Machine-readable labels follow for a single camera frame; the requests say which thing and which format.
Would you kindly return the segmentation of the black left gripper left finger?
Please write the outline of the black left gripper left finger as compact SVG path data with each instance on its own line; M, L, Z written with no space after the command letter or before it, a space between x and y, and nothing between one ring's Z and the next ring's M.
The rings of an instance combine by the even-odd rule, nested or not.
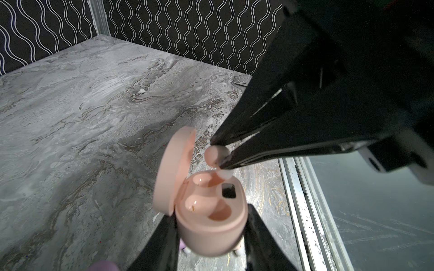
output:
M164 215L128 271L177 271L180 237L176 216Z

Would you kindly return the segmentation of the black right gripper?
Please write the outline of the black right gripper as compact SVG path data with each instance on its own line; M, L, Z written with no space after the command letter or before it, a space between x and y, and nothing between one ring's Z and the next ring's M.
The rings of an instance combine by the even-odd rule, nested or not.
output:
M429 2L301 1L303 13L341 53L344 71L312 99L238 147L221 163L235 169L262 161L358 151L379 172L408 167L434 182L434 63L408 36L413 19L431 18Z

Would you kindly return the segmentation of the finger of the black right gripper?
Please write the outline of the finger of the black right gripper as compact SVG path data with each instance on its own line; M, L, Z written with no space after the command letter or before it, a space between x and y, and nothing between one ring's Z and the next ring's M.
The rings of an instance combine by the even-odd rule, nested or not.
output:
M229 145L262 129L286 111L267 109L266 105L284 84L295 79L305 59L319 49L319 32L303 13L287 17L243 95L212 136L212 145Z

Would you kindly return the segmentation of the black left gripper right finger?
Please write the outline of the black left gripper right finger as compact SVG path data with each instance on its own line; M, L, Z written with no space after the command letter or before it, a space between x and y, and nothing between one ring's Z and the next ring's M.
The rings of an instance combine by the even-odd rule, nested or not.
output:
M296 271L252 204L244 230L247 271Z

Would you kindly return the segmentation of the pink earbud charging case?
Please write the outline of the pink earbud charging case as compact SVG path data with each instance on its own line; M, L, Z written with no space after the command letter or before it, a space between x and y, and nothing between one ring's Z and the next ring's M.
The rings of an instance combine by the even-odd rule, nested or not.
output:
M189 174L196 130L185 126L170 139L158 169L153 207L176 216L180 238L196 254L215 257L241 247L248 219L243 186L215 168Z

